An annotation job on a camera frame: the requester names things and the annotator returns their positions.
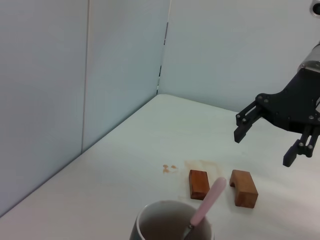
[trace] robotic arm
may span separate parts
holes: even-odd
[[[313,0],[311,14],[320,18],[320,0]],[[236,115],[234,141],[240,143],[252,125],[261,117],[274,126],[302,134],[283,157],[290,167],[297,155],[311,158],[320,135],[320,43],[299,66],[297,74],[279,93],[256,96],[255,100]]]

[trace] mug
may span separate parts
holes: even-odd
[[[174,200],[158,201],[145,206],[138,214],[130,240],[182,240],[196,209]],[[214,240],[205,217],[187,236],[187,240]]]

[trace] mug rim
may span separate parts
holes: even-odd
[[[197,210],[197,208],[195,208],[194,206],[191,206],[190,204],[188,203],[185,203],[183,201],[178,201],[178,200],[160,200],[160,201],[156,201],[156,202],[153,202],[153,203],[149,203],[147,205],[145,205],[142,210],[139,212],[138,216],[136,217],[136,221],[135,221],[135,227],[136,227],[136,230],[138,231],[138,234],[139,236],[141,237],[141,240],[146,240],[145,237],[142,235],[141,231],[140,231],[140,226],[139,226],[139,222],[140,222],[140,217],[142,215],[142,213],[146,210],[146,208],[154,205],[154,204],[158,204],[158,203],[162,203],[162,202],[172,202],[172,203],[179,203],[179,204],[183,204],[183,205],[186,205],[188,207],[191,207],[193,208],[195,211]],[[211,229],[211,238],[210,240],[214,240],[215,239],[215,234],[214,234],[214,231],[213,231],[213,228],[212,228],[212,224],[210,223],[210,221],[208,220],[207,216],[205,216],[203,219],[205,219],[209,225],[210,225],[210,229]]]

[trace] table surface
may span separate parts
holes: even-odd
[[[251,172],[259,197],[255,209],[236,207],[227,186],[208,213],[216,240],[320,239],[319,146],[284,167],[299,135],[261,119],[237,144],[235,115],[156,96],[0,218],[0,238],[125,240],[146,204],[200,205],[190,199],[190,169],[207,171],[210,184],[238,169]]]

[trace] wooden block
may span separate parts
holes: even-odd
[[[207,172],[190,170],[189,185],[190,198],[203,200],[210,190]]]
[[[233,170],[230,186],[235,187],[234,203],[238,207],[253,209],[258,199],[258,191],[250,172]]]

